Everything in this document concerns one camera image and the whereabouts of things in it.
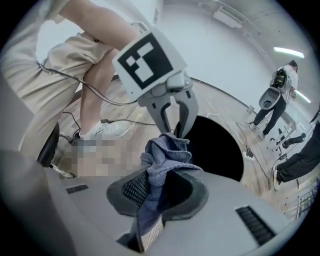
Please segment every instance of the white shirt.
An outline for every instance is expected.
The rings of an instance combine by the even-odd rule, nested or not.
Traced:
[[[291,97],[290,88],[293,87],[295,90],[298,89],[299,77],[298,77],[297,72],[294,70],[294,68],[292,66],[285,65],[285,66],[278,68],[278,70],[280,70],[282,68],[286,72],[287,78],[286,78],[285,86],[281,90],[281,94],[282,94],[282,97],[284,98],[285,102],[288,103],[290,100],[290,97]]]

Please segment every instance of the wooden floor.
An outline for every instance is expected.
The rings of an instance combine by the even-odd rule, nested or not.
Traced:
[[[212,86],[196,81],[193,84],[193,90],[199,103],[199,115],[206,117],[209,113],[216,114],[218,112],[219,116],[227,121],[239,138],[245,142],[245,136],[236,125],[236,122],[245,124],[245,122],[254,119],[254,114],[250,115],[246,111],[247,107],[245,105]],[[106,95],[115,102],[124,103],[129,101],[119,80],[111,83]],[[80,100],[72,103],[65,111],[73,113],[76,121],[80,123]],[[172,102],[167,115],[171,128],[174,129],[179,120],[178,105],[175,102]],[[214,115],[210,115],[209,118],[228,130],[237,140],[240,149],[242,151],[245,150],[245,147],[239,142],[235,133],[222,119]],[[154,124],[146,108],[139,107],[138,104],[114,106],[104,103],[101,109],[101,119],[129,119]],[[59,124],[60,131],[69,136],[72,136],[77,129],[77,125],[69,114],[63,114],[59,120]],[[279,156],[277,153],[267,149],[266,141],[258,138],[257,133],[259,131],[253,132],[248,127],[243,127],[243,132],[247,137],[247,145],[256,155],[262,169],[270,179],[270,189],[268,179],[256,160],[243,160],[244,172],[241,184],[258,197],[266,200],[274,208],[282,212],[288,210],[284,201],[287,197],[298,192],[297,182],[287,182],[281,185],[281,191],[276,192],[273,186],[271,168]],[[54,162],[62,170],[72,171],[79,176],[125,176],[140,164],[140,155],[144,152],[147,142],[159,135],[160,132],[156,126],[132,123],[131,130],[126,136],[116,141],[97,142],[96,149],[92,152],[83,152],[83,150],[80,150],[76,146],[69,145],[65,139],[60,138]],[[299,190],[307,185],[309,185],[308,180],[300,184]]]

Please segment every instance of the gray towel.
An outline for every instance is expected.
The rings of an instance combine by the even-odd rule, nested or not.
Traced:
[[[146,204],[150,210],[155,211],[160,203],[168,171],[179,168],[202,170],[199,166],[189,163],[192,155],[187,150],[188,143],[188,139],[177,138],[168,132],[149,140],[146,144],[145,153],[141,155],[141,163],[151,164],[146,170],[150,184]]]
[[[168,132],[149,140],[146,144],[145,153],[141,154],[141,164],[151,164],[146,170],[149,174],[150,193],[137,213],[141,236],[153,228],[166,209],[167,194],[163,186],[167,172],[180,168],[202,170],[199,166],[189,163],[192,155],[187,150],[188,143],[188,139],[177,138]]]

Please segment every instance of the white wall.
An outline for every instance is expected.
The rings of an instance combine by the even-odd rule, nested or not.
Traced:
[[[231,28],[202,10],[165,6],[161,31],[188,64],[188,74],[259,108],[272,73],[262,57]]]

